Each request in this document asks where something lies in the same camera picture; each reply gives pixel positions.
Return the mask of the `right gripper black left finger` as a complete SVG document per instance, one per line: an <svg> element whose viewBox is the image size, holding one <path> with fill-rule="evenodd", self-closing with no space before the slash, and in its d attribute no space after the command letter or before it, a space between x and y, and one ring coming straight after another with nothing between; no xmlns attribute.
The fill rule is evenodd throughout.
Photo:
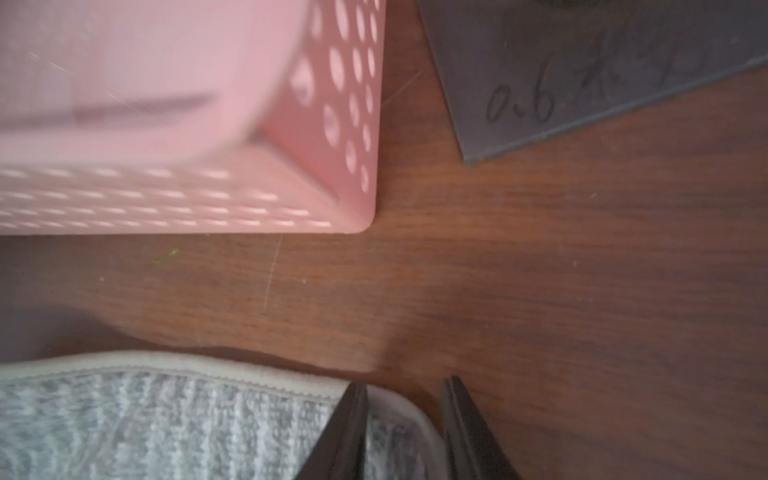
<svg viewBox="0 0 768 480"><path fill-rule="evenodd" d="M295 479L363 479L368 411L367 385L350 383Z"/></svg>

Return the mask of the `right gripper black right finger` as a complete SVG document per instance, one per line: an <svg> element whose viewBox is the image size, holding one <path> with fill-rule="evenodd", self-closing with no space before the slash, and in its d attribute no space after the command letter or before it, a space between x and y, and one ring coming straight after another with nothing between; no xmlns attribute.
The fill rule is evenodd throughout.
<svg viewBox="0 0 768 480"><path fill-rule="evenodd" d="M458 376L443 381L441 413L449 479L521 479Z"/></svg>

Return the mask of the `grey striped square dishcloth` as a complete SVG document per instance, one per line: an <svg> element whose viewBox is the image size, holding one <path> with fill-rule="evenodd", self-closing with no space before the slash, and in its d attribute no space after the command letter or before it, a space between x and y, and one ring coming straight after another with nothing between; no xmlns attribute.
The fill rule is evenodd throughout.
<svg viewBox="0 0 768 480"><path fill-rule="evenodd" d="M293 479L347 382L149 351L1 368L5 479Z"/></svg>

